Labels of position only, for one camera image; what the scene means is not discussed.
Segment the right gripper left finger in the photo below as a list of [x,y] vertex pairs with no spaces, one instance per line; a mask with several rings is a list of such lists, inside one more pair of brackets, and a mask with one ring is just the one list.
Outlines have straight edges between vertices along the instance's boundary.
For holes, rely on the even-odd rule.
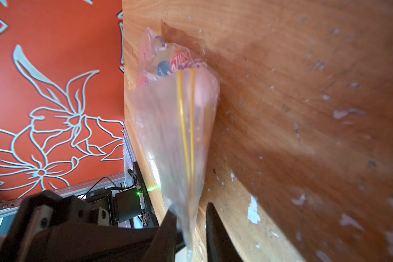
[[0,262],[173,262],[185,243],[169,212],[159,227],[109,225],[109,214],[76,196],[44,191],[24,199]]

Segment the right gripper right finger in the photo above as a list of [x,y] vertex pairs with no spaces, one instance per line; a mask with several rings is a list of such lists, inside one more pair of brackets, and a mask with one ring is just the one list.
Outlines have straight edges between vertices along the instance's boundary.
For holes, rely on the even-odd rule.
[[243,262],[213,203],[206,208],[206,243],[208,262]]

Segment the candy ziploc bag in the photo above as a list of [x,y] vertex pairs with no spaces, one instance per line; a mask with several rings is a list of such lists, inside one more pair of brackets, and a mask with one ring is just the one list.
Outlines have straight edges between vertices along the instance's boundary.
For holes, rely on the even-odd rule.
[[217,74],[205,60],[145,30],[129,100],[141,148],[189,256],[219,95]]

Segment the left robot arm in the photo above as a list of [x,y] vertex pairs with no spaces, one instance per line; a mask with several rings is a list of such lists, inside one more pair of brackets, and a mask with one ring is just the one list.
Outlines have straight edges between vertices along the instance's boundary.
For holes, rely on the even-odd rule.
[[116,186],[109,177],[96,182],[80,198],[93,206],[105,209],[113,226],[129,222],[131,228],[153,228],[159,223],[150,199],[157,186],[145,184],[138,162],[127,170],[133,179],[131,186]]

